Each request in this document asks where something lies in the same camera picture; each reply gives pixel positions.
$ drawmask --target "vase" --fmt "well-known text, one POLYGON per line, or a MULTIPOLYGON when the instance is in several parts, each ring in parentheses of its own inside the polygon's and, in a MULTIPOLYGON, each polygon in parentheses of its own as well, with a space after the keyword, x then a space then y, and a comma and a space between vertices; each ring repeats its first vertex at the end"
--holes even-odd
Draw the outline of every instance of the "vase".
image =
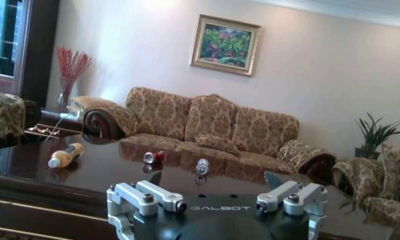
POLYGON ((60 78, 60 93, 57 95, 56 105, 64 113, 68 111, 67 106, 69 101, 69 94, 72 93, 75 82, 76 79, 64 77, 60 78))
POLYGON ((355 150, 353 156, 356 158, 365 158, 372 160, 379 159, 380 153, 377 151, 367 151, 364 148, 359 148, 359 147, 356 147, 353 150, 355 150))
POLYGON ((57 105, 59 109, 60 109, 63 112, 67 111, 68 97, 69 97, 69 96, 68 96, 64 92, 60 92, 60 93, 59 93, 56 105, 57 105))

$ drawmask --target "glass vase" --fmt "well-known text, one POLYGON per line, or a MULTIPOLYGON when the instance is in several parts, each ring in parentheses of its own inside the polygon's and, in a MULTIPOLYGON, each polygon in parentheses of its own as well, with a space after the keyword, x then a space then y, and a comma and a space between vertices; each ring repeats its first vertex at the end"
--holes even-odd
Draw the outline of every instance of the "glass vase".
POLYGON ((73 90, 76 80, 69 78, 60 78, 60 93, 57 95, 56 105, 63 113, 68 112, 67 106, 69 102, 69 95, 73 90))

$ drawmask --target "metal bracket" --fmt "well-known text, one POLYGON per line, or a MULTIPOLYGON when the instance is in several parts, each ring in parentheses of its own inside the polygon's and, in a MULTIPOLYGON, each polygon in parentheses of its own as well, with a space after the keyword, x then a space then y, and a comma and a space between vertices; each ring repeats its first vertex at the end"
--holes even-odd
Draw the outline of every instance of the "metal bracket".
POLYGON ((283 210, 289 215, 309 214, 308 239, 316 240, 323 221, 327 218, 328 191, 315 183, 309 183, 297 193, 283 200, 283 210))
POLYGON ((139 210, 143 216, 157 214, 157 200, 127 183, 112 185, 107 190, 108 223, 115 225, 120 240, 135 240, 129 214, 139 210))
POLYGON ((187 210, 187 203, 181 194, 169 192, 149 181, 139 181, 136 183, 136 189, 144 194, 151 194, 157 199, 163 209, 168 212, 184 213, 187 210))
POLYGON ((301 187, 303 185, 296 181, 287 181, 271 192, 261 193, 256 197, 256 209, 263 213, 275 212, 285 197, 296 193, 301 187))

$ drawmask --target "glass cabinet door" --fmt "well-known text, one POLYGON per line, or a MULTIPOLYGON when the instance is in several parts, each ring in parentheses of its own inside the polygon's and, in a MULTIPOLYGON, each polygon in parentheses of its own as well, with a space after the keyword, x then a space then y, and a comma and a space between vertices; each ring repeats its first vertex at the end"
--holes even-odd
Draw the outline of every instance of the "glass cabinet door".
POLYGON ((0 0, 0 75, 13 77, 22 27, 22 0, 0 0))

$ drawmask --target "picture frame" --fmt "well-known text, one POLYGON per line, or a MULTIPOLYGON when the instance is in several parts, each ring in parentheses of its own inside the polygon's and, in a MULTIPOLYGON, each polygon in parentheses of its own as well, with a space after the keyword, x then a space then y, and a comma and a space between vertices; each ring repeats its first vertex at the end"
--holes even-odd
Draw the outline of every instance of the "picture frame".
POLYGON ((261 27, 200 15, 191 65, 252 77, 261 27))

